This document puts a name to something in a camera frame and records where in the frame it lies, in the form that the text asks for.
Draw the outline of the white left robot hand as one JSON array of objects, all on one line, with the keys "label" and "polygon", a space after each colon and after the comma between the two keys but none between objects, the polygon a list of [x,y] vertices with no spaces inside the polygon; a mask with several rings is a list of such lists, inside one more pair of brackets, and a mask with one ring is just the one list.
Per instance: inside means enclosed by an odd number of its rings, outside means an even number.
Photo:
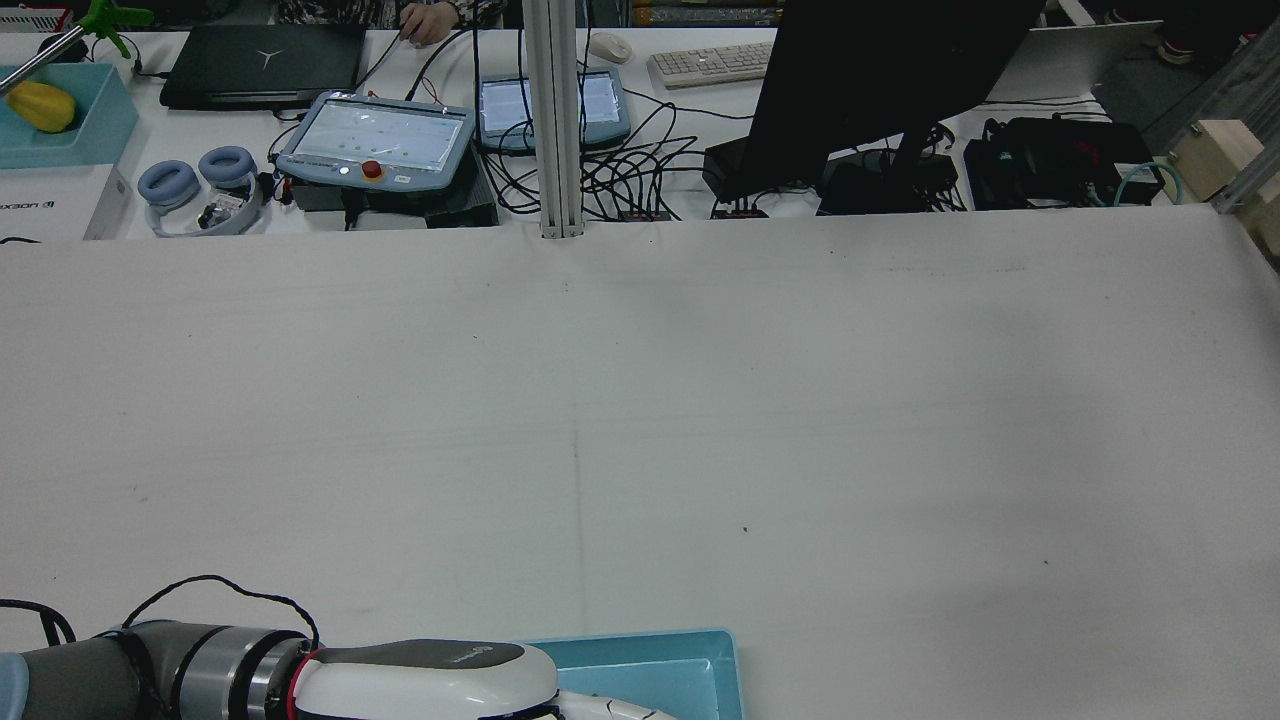
[{"label": "white left robot hand", "polygon": [[497,641],[413,639],[325,647],[285,691],[288,719],[666,719],[598,694],[566,691],[553,659]]}]

